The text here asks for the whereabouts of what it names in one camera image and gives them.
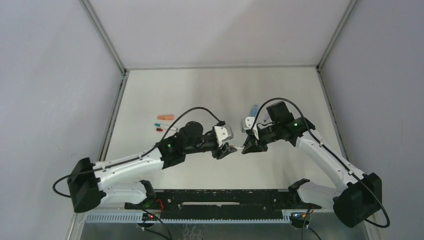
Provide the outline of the blue translucent highlighter pen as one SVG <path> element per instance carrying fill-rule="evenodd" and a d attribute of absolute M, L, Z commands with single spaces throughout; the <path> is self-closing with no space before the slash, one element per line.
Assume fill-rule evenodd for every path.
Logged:
<path fill-rule="evenodd" d="M 249 116 L 256 117 L 256 115 L 258 114 L 258 111 L 259 111 L 259 106 L 257 104 L 254 104 L 252 108 L 250 109 Z"/>

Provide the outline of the white marker green end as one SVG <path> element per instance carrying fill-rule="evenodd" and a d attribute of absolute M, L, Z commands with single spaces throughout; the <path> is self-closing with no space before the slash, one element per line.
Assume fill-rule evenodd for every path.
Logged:
<path fill-rule="evenodd" d="M 163 129 L 163 130 L 167 130 L 167 129 L 171 129 L 171 130 L 173 130 L 173 131 L 177 131 L 177 130 L 178 130 L 178 128 L 177 128 L 177 127 L 170 126 L 170 125 L 163 124 L 163 123 L 155 123 L 155 124 L 154 124 L 154 126 L 155 126 L 156 128 Z"/>

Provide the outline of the orange translucent highlighter pen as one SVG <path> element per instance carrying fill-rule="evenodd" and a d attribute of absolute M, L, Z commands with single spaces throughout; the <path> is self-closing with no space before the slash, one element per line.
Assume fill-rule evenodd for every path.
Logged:
<path fill-rule="evenodd" d="M 156 119 L 161 121 L 173 121 L 175 119 L 175 116 L 173 114 L 163 114 L 158 115 Z"/>

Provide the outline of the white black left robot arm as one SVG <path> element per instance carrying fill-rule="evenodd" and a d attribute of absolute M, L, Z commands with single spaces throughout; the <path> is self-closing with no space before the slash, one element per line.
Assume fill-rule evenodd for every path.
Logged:
<path fill-rule="evenodd" d="M 117 203 L 148 207 L 155 201 L 156 193 L 148 180 L 140 178 L 143 174 L 181 164 L 189 154 L 210 152 L 220 160 L 237 151 L 229 144 L 234 137 L 231 126 L 218 117 L 215 120 L 216 124 L 207 132 L 201 123 L 189 121 L 173 135 L 164 134 L 151 148 L 116 160 L 80 159 L 70 174 L 53 183 L 52 190 L 69 198 L 75 213 Z"/>

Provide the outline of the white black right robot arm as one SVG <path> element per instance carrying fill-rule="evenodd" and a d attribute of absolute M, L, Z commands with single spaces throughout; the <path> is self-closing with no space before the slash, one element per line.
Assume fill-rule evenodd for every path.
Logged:
<path fill-rule="evenodd" d="M 378 228 L 388 228 L 391 219 L 383 205 L 383 184 L 376 173 L 366 174 L 341 154 L 334 152 L 300 108 L 291 100 L 275 97 L 264 102 L 270 122 L 260 128 L 258 117 L 241 120 L 241 129 L 247 138 L 242 154 L 261 153 L 268 144 L 283 140 L 307 154 L 328 176 L 334 187 L 315 184 L 309 179 L 295 182 L 291 188 L 304 203 L 323 209 L 332 209 L 337 218 L 353 228 L 367 222 Z"/>

